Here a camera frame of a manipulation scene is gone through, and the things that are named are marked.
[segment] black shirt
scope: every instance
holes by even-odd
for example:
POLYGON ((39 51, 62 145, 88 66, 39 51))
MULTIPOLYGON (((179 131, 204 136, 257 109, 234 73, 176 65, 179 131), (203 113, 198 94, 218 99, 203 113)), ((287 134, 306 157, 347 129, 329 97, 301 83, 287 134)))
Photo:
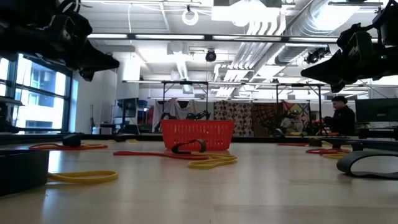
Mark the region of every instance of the black shirt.
POLYGON ((331 126, 333 132, 346 136, 355 133, 355 113, 348 106, 335 110, 333 117, 326 118, 325 122, 331 126))

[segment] patterned fabric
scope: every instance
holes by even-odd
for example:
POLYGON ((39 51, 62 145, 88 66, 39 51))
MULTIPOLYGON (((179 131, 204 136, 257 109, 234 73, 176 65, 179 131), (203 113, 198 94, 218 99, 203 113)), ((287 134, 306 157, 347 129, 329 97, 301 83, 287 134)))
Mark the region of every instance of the patterned fabric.
POLYGON ((283 101, 285 114, 289 114, 292 111, 298 111, 300 119, 306 128, 310 122, 310 104, 309 103, 289 103, 283 101))
POLYGON ((233 136, 251 137, 251 103, 214 103, 214 120, 235 120, 233 136))
POLYGON ((282 113, 277 114, 279 106, 282 112, 282 103, 253 103, 251 109, 254 137, 268 137, 274 134, 282 121, 282 113))

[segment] man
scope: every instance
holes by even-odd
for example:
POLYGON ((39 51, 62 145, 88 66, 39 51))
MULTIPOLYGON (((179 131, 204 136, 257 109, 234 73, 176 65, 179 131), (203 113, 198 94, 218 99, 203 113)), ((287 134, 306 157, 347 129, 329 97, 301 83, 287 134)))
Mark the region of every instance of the man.
POLYGON ((282 121, 280 126, 286 129, 286 133, 302 132, 303 123, 300 120, 299 112, 297 110, 292 111, 289 117, 282 121))
POLYGON ((331 99, 335 114, 333 117, 327 116, 325 123, 331 126, 331 131, 345 136, 355 133, 355 113, 346 104, 347 99, 343 96, 336 96, 331 99))

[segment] red basket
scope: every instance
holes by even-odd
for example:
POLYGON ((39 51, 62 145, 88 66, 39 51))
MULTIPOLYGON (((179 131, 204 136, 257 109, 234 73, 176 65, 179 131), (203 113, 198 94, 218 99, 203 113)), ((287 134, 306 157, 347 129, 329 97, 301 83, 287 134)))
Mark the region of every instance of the red basket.
MULTIPOLYGON (((234 121, 162 120, 163 140, 167 149, 178 143, 202 139, 208 151, 225 151, 231 144, 234 121)), ((181 147, 182 150, 199 151, 198 142, 181 147)))

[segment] light wooden table surface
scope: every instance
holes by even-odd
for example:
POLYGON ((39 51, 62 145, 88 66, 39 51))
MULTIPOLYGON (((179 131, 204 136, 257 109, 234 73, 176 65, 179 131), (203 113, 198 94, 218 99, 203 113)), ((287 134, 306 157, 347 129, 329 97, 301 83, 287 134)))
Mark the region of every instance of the light wooden table surface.
MULTIPOLYGON (((108 144, 109 149, 52 151, 49 171, 116 170, 119 180, 100 185, 52 183, 0 198, 0 223, 398 221, 398 181, 352 179, 337 170, 336 160, 306 154, 304 147, 232 144, 237 164, 192 170, 187 161, 112 155, 119 150, 163 151, 162 142, 86 142, 108 144)), ((355 168, 397 171, 397 162, 386 166, 390 160, 370 158, 355 168)))

